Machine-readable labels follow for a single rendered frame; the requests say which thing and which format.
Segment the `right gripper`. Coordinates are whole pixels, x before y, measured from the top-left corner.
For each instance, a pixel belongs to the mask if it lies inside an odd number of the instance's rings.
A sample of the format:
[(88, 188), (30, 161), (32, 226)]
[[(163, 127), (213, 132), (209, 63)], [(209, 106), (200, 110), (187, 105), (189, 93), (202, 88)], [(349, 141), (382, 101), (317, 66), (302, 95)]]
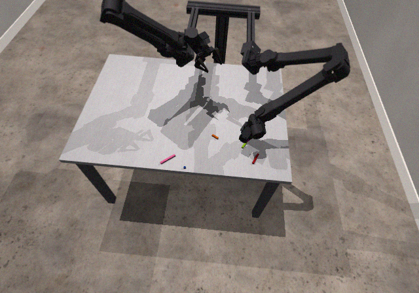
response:
[[(212, 58), (216, 61), (216, 62), (218, 62), (219, 64), (221, 64), (222, 65), (222, 61), (221, 61), (221, 58), (220, 58), (220, 55), (219, 55), (219, 49), (218, 48), (213, 48), (212, 46), (211, 47), (209, 47), (209, 48), (207, 48), (207, 49), (205, 49), (205, 50), (203, 50), (203, 51), (201, 51), (201, 52), (199, 52), (197, 55), (196, 55), (196, 58), (195, 58), (195, 64), (194, 64), (194, 66), (197, 68), (197, 69), (201, 69), (201, 70), (203, 70), (203, 71), (205, 71), (205, 72), (207, 72), (208, 73), (208, 69), (207, 69), (207, 67), (205, 66), (205, 64), (204, 64), (204, 61), (206, 60), (205, 58), (207, 57), (207, 56), (210, 56), (211, 55), (211, 53), (213, 53), (213, 56), (212, 56)], [(219, 58), (219, 59), (217, 59), (217, 57)], [(200, 66), (200, 64), (204, 67), (201, 67)]]

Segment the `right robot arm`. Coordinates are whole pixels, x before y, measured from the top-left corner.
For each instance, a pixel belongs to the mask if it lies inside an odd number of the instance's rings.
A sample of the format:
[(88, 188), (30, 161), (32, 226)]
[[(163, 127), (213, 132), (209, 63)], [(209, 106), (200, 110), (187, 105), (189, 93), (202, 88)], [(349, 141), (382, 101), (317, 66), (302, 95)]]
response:
[(125, 0), (103, 0), (101, 9), (102, 23), (116, 25), (147, 41), (157, 48), (161, 56), (173, 57), (176, 65), (181, 65), (191, 57), (191, 48), (198, 54), (209, 48), (207, 44), (211, 42), (205, 31), (198, 34), (195, 27), (185, 29), (185, 32), (169, 29), (136, 10)]

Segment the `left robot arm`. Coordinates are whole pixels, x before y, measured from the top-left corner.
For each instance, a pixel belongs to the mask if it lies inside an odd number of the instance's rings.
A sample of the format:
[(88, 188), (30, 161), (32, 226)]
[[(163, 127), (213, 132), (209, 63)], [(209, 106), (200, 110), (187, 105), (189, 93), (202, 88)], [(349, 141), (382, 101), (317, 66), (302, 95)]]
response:
[[(326, 63), (325, 63), (326, 62)], [(308, 63), (325, 63), (323, 69), (297, 87), (283, 94), (281, 97), (265, 103), (259, 107), (255, 114), (249, 115), (239, 140), (247, 143), (250, 136), (260, 139), (266, 134), (265, 122), (270, 121), (284, 109), (300, 101), (321, 87), (339, 82), (350, 73), (348, 52), (342, 43), (336, 46), (298, 52), (273, 52), (265, 50), (263, 53), (247, 51), (245, 64), (255, 73), (264, 66), (270, 72), (275, 72), (286, 65), (299, 65)], [(326, 71), (326, 72), (325, 72)], [(333, 74), (331, 72), (334, 72)], [(248, 127), (249, 126), (249, 127)]]

